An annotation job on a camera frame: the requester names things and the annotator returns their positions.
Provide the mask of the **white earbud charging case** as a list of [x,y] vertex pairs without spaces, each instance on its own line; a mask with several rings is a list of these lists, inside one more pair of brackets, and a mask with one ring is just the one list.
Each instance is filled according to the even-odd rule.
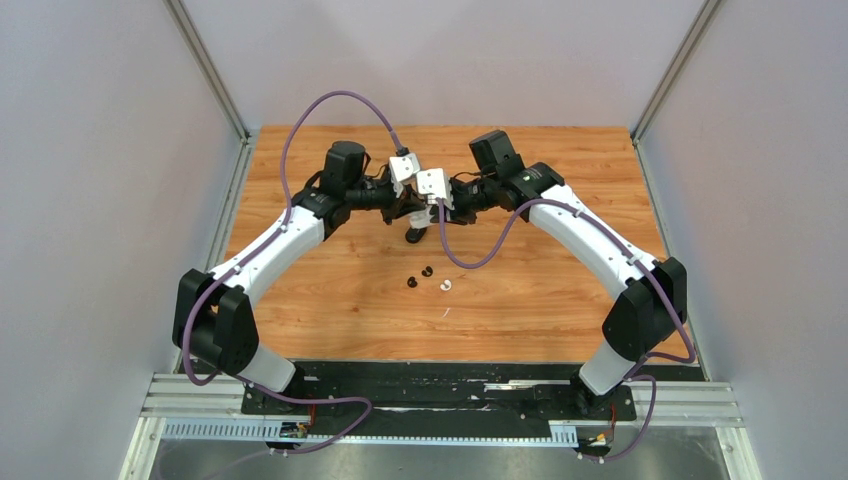
[[408,216],[409,226],[412,229],[421,230],[429,228],[438,223],[438,216],[428,210],[420,210]]

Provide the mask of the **black earbud charging case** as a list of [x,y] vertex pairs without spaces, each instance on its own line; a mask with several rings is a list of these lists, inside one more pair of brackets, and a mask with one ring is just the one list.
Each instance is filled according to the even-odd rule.
[[405,233],[405,241],[409,244],[419,243],[427,233],[427,228],[408,228]]

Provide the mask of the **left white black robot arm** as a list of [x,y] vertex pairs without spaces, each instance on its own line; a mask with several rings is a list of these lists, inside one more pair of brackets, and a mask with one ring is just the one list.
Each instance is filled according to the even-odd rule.
[[172,340],[215,371],[259,384],[283,413],[298,411],[306,386],[295,364],[264,346],[254,308],[301,256],[318,247],[356,210],[378,210],[385,223],[422,209],[411,183],[417,156],[402,149],[378,176],[365,169],[365,147],[336,141],[323,168],[296,193],[290,209],[241,252],[209,272],[191,269],[179,281]]

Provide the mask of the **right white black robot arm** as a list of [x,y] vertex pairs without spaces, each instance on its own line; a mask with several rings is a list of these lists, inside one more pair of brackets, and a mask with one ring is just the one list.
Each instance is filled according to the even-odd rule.
[[696,354],[684,324],[687,272],[669,257],[664,261],[641,250],[593,213],[549,165],[524,164],[503,130],[469,144],[479,169],[470,182],[449,181],[450,198],[438,199],[433,214],[441,225],[469,222],[478,212],[500,207],[550,235],[586,266],[614,303],[602,324],[603,339],[578,370],[571,403],[584,417],[596,417],[611,403],[611,391],[649,358],[657,346],[678,333]]

